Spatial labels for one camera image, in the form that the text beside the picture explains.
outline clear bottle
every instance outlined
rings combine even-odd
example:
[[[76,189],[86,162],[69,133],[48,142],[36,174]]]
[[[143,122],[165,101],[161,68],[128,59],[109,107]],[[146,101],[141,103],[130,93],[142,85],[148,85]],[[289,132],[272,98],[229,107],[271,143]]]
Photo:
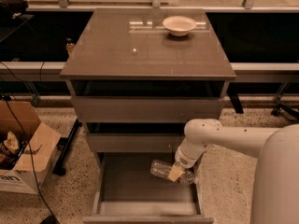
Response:
[[[71,38],[67,38],[66,39],[66,50],[67,50],[68,56],[71,55],[74,47],[75,47],[75,43],[73,42],[73,40]]]
[[[150,172],[155,176],[170,180],[168,176],[171,169],[171,164],[164,161],[155,160],[151,163]],[[190,185],[196,181],[197,178],[195,177],[194,173],[189,169],[185,169],[183,174],[177,179],[176,182],[179,184]]]

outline drawer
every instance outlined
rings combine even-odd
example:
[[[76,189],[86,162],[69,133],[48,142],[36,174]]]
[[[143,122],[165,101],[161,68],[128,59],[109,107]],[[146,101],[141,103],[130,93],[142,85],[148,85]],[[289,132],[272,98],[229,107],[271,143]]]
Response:
[[[183,123],[88,123],[92,152],[173,152],[184,138]]]
[[[213,223],[204,217],[195,184],[184,186],[150,173],[153,160],[172,154],[105,154],[93,213],[84,223]]]
[[[73,97],[81,122],[187,122],[218,119],[223,99],[96,98]]]

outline white robotic arm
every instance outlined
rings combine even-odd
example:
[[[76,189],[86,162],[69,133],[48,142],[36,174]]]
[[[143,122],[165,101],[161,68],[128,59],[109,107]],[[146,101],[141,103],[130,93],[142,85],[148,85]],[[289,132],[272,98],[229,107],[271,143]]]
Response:
[[[299,124],[236,128],[221,127],[214,119],[193,119],[185,126],[185,139],[169,176],[183,173],[174,167],[193,167],[211,144],[258,158],[250,224],[299,223]]]

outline white bowl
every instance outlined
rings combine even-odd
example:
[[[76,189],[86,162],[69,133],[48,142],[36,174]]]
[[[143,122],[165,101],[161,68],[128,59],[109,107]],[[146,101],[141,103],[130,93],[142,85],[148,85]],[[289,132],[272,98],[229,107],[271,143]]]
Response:
[[[163,26],[171,35],[184,36],[196,27],[196,22],[195,20],[187,17],[174,16],[164,19]]]

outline floor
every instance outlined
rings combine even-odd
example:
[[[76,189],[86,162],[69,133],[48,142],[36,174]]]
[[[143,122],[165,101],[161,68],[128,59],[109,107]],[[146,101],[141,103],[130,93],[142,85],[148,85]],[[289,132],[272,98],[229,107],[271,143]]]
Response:
[[[297,100],[290,99],[290,105]],[[229,100],[220,121],[223,126],[284,127],[298,121],[281,112],[272,116],[269,99],[241,100],[244,114],[236,114]],[[43,100],[36,112],[62,136],[76,120],[69,100]],[[202,209],[215,224],[249,224],[252,184],[256,160],[224,147],[212,146],[204,155],[199,172]],[[79,224],[93,209],[99,167],[89,150],[83,128],[79,128],[65,163],[66,175],[50,172],[41,188],[43,196],[61,224]],[[49,215],[41,198],[34,194],[0,192],[0,224],[38,224]]]

